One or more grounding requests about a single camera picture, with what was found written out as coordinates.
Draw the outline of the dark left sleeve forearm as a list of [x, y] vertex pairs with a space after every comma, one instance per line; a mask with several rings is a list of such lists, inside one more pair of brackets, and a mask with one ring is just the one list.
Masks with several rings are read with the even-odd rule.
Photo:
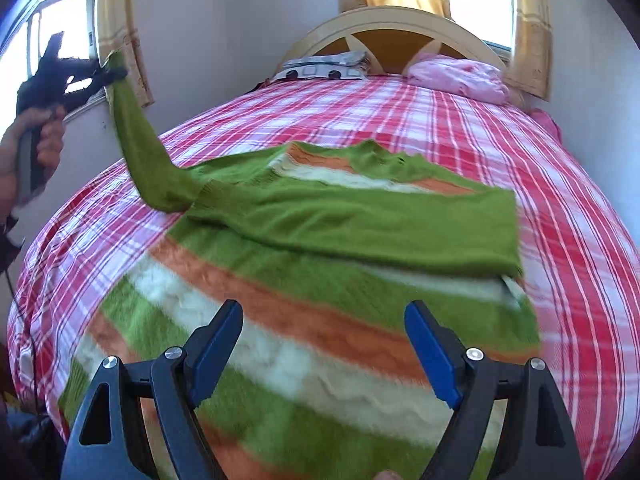
[[0, 222], [6, 224], [15, 205], [17, 177], [12, 171], [2, 172], [0, 176]]

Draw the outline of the person's left hand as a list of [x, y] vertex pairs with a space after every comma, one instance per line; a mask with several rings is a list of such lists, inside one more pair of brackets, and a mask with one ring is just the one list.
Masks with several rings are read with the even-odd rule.
[[61, 160], [65, 115], [66, 111], [62, 106], [54, 112], [32, 107], [19, 114], [1, 139], [1, 173], [12, 171], [15, 174], [18, 141], [31, 128], [40, 127], [41, 140], [37, 144], [37, 160], [43, 166], [46, 178], [50, 179]]

